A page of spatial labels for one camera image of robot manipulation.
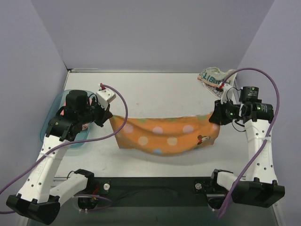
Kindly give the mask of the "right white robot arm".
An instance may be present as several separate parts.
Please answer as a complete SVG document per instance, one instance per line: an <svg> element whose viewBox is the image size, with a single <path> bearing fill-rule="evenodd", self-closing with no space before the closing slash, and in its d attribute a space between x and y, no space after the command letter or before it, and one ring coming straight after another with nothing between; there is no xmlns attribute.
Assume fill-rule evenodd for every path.
<svg viewBox="0 0 301 226"><path fill-rule="evenodd" d="M242 177L215 169L208 186L214 193L226 189L234 203L268 208L285 195L284 186L278 184L272 158L274 109L258 98L258 87L242 87L237 104L228 96L234 90L235 87L228 84L218 87L223 94L220 100L215 101L209 121L220 126L243 122L249 162L242 171Z"/></svg>

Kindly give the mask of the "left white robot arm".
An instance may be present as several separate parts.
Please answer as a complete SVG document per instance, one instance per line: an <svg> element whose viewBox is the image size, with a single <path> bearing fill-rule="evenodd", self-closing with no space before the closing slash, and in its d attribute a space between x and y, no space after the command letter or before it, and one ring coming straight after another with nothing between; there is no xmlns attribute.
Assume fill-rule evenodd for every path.
<svg viewBox="0 0 301 226"><path fill-rule="evenodd" d="M98 90L89 97L84 90L71 90L48 122L43 146L36 166L15 195L10 195L6 205L17 214L50 225L60 207L77 193L91 194L97 188L94 174L78 169L65 182L52 187L60 163L85 124L103 124L112 117L110 102L115 98L111 90Z"/></svg>

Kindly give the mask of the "orange polka dot towel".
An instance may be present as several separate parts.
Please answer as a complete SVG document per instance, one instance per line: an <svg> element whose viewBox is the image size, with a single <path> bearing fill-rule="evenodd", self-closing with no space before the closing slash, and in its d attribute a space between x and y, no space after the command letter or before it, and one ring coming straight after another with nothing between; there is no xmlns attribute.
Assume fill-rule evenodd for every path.
<svg viewBox="0 0 301 226"><path fill-rule="evenodd" d="M220 125L209 122L210 116L128 118L115 138L120 149L165 156L182 154L214 144Z"/></svg>

